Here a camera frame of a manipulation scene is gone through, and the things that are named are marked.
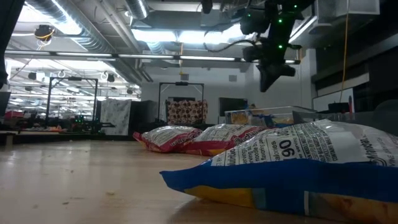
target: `clear plastic container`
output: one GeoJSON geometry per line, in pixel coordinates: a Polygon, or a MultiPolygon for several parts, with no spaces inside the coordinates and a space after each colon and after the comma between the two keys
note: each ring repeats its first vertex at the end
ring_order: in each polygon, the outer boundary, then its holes
{"type": "Polygon", "coordinates": [[[268,128],[282,128],[294,123],[293,111],[315,113],[315,110],[300,106],[283,106],[277,108],[261,108],[237,111],[225,111],[227,124],[246,124],[267,126],[268,128]]]}

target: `table surface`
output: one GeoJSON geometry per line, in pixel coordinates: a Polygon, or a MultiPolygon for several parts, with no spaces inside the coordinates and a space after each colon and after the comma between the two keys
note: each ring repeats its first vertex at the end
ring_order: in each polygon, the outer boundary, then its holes
{"type": "Polygon", "coordinates": [[[73,141],[0,148],[0,223],[336,223],[197,199],[159,172],[208,157],[159,154],[137,142],[73,141]]]}

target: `snack bag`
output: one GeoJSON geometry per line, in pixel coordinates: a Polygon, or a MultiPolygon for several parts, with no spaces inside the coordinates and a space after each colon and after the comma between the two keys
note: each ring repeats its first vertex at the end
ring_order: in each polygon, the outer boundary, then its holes
{"type": "Polygon", "coordinates": [[[218,124],[207,128],[198,137],[186,142],[184,152],[202,156],[215,156],[253,138],[266,127],[240,124],[218,124]]]}
{"type": "Polygon", "coordinates": [[[155,152],[179,152],[186,141],[197,137],[201,130],[184,126],[164,126],[144,134],[134,133],[134,138],[155,152]]]}
{"type": "Polygon", "coordinates": [[[397,159],[397,137],[321,120],[265,130],[199,166],[161,174],[171,189],[217,202],[398,223],[397,159]]]}

